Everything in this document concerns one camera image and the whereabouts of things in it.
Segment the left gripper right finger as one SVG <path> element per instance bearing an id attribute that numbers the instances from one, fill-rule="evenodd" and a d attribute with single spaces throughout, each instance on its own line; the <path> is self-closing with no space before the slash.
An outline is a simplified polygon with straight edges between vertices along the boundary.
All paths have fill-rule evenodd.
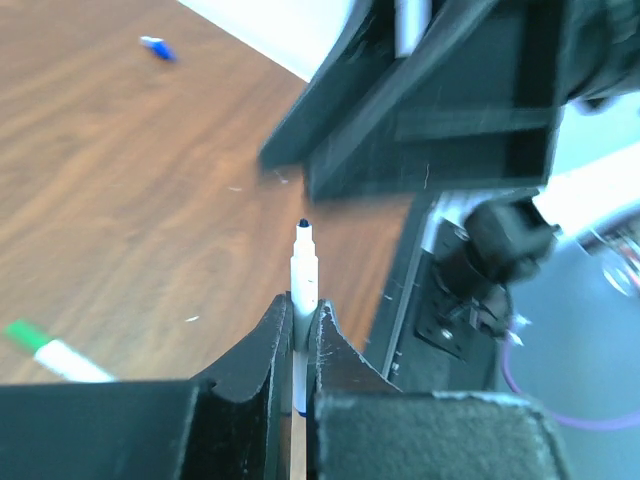
<path id="1" fill-rule="evenodd" d="M 311 479 L 567 479 L 550 418 L 511 394 L 404 393 L 319 303 L 309 337 L 306 438 Z"/>

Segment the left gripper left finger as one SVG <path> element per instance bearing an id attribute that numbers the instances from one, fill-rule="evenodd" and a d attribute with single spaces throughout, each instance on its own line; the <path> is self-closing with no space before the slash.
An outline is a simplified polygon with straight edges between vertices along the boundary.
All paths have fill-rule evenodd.
<path id="1" fill-rule="evenodd" d="M 1 390 L 5 479 L 285 479 L 292 302 L 187 380 Z"/>

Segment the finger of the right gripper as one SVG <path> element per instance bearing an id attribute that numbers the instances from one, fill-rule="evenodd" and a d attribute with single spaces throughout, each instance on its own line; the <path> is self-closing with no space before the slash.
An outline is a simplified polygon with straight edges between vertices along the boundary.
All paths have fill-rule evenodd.
<path id="1" fill-rule="evenodd" d="M 262 146 L 263 172 L 303 163 L 356 110 L 396 81 L 393 1 L 357 1 L 319 69 Z"/>
<path id="2" fill-rule="evenodd" d="M 559 110 L 556 1 L 449 1 L 313 152 L 312 200 L 535 187 Z"/>

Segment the grey pen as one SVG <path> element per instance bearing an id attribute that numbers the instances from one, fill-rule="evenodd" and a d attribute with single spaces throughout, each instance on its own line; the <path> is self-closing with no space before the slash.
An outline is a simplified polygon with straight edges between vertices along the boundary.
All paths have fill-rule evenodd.
<path id="1" fill-rule="evenodd" d="M 312 224 L 301 218 L 290 259 L 290 293 L 293 305 L 293 407 L 303 417 L 307 411 L 307 366 L 311 322 L 319 300 L 319 262 Z"/>

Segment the white green pen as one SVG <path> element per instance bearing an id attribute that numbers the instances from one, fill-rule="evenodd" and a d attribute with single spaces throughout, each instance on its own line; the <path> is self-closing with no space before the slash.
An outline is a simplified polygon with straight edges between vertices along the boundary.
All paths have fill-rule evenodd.
<path id="1" fill-rule="evenodd" d="M 58 338 L 30 352 L 41 366 L 70 382 L 110 383 L 116 378 Z"/>

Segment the blue pen cap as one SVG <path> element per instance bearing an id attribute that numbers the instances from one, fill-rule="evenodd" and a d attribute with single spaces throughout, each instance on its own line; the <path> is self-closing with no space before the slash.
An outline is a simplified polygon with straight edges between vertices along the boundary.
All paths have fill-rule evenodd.
<path id="1" fill-rule="evenodd" d="M 174 62 L 176 55 L 172 51 L 171 47 L 165 42 L 164 39 L 151 36 L 140 36 L 140 44 L 151 52 L 155 57 L 167 61 Z"/>

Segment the green pen cap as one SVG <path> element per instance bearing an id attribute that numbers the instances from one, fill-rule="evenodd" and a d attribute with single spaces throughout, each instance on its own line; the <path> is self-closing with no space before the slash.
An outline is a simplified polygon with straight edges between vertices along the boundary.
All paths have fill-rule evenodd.
<path id="1" fill-rule="evenodd" d="M 50 336 L 24 320 L 14 321 L 3 332 L 16 345 L 30 352 L 37 352 L 52 341 Z"/>

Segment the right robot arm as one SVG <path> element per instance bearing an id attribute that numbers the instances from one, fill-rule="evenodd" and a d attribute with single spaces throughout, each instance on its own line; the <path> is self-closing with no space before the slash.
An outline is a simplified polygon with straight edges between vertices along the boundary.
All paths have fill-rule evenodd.
<path id="1" fill-rule="evenodd" d="M 534 209 L 562 107 L 596 109 L 639 87 L 635 1 L 436 1 L 408 56 L 397 7 L 358 1 L 327 57 L 259 154 L 300 165 L 309 201 L 507 190 L 464 221 L 439 261 L 444 321 L 496 285 L 532 276 L 555 229 Z"/>

